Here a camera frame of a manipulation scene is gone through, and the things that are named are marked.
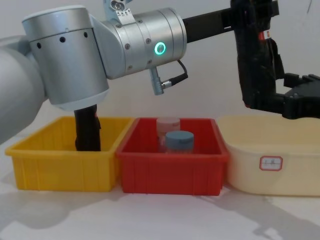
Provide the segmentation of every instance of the green indicator light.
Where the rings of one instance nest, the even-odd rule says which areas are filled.
[[[163,42],[158,42],[154,47],[154,52],[157,55],[162,55],[166,51],[166,45]]]

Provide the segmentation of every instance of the white table surface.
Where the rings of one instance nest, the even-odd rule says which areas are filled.
[[[0,240],[320,239],[320,198],[18,191],[4,156],[17,140],[0,146]]]

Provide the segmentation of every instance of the label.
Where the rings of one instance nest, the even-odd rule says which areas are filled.
[[[269,38],[271,38],[269,30],[262,31],[262,32],[259,33],[259,40],[260,41],[263,41],[263,40],[266,40],[266,39],[269,39]]]
[[[262,171],[279,172],[282,169],[283,161],[280,156],[263,156],[260,158],[260,169]]]

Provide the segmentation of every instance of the jar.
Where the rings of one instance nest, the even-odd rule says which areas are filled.
[[[195,135],[189,131],[172,131],[165,135],[166,152],[169,154],[192,154]]]
[[[158,139],[158,151],[166,152],[166,134],[180,130],[180,119],[173,117],[162,117],[156,120],[156,131]]]

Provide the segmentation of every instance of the cable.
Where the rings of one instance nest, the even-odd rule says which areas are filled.
[[[181,74],[179,76],[176,76],[176,77],[173,77],[173,78],[170,78],[167,82],[171,82],[171,86],[174,86],[178,83],[181,83],[183,80],[187,79],[189,76],[188,76],[188,71],[187,71],[187,68],[186,66],[180,61],[178,60],[177,61],[181,67],[183,68],[184,70],[184,74]]]

